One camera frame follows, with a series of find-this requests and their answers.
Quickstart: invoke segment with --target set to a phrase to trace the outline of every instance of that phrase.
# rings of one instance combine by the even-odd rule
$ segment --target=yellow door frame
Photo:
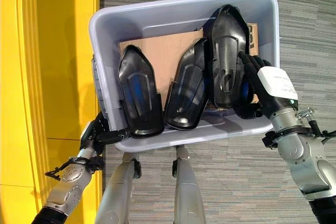
[[[38,41],[37,0],[1,0],[1,223],[32,221],[51,190]]]

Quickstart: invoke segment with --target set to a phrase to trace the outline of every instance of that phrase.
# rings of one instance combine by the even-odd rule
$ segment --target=gray robot arm
[[[100,112],[84,129],[77,157],[71,157],[61,167],[46,175],[59,182],[51,190],[47,202],[36,215],[33,224],[62,224],[78,205],[83,190],[95,171],[104,168],[99,156],[106,144],[116,143],[128,136],[127,130],[109,131],[108,121]]]
[[[259,97],[260,111],[274,127],[263,138],[265,146],[278,149],[319,223],[336,223],[336,168],[326,159],[323,146],[336,132],[321,132],[312,109],[298,112],[298,96],[286,72],[259,57],[242,52],[239,56]],[[304,127],[303,119],[310,127]]]

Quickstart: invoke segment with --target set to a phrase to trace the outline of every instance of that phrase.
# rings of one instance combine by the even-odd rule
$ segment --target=cardboard
[[[248,23],[250,31],[250,55],[258,55],[258,25],[256,23]]]

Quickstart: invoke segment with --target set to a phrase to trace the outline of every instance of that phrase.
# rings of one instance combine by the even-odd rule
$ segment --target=white label
[[[258,71],[258,77],[271,96],[298,99],[298,94],[284,70],[276,67],[262,67]]]

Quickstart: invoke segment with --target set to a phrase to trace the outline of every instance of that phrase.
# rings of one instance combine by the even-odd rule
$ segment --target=black clamp
[[[85,157],[71,157],[69,158],[68,161],[62,164],[59,168],[56,167],[55,170],[46,172],[45,175],[60,181],[60,177],[58,173],[61,170],[65,169],[70,164],[83,165],[91,172],[91,174],[93,174],[97,170],[103,170],[105,167],[105,162],[102,156],[95,156],[90,159],[87,159]]]
[[[119,131],[110,131],[109,122],[100,112],[96,119],[90,122],[80,138],[80,150],[83,148],[93,148],[97,155],[100,155],[104,146],[107,144],[115,144],[129,137],[129,130],[122,129]]]
[[[292,134],[292,133],[297,133],[299,135],[311,135],[313,134],[313,130],[311,128],[308,127],[293,127],[281,132],[276,133],[275,131],[269,131],[266,133],[266,136],[263,138],[263,143],[266,147],[268,148],[277,148],[278,147],[278,143],[275,142],[275,140],[281,136],[285,136],[288,134]]]

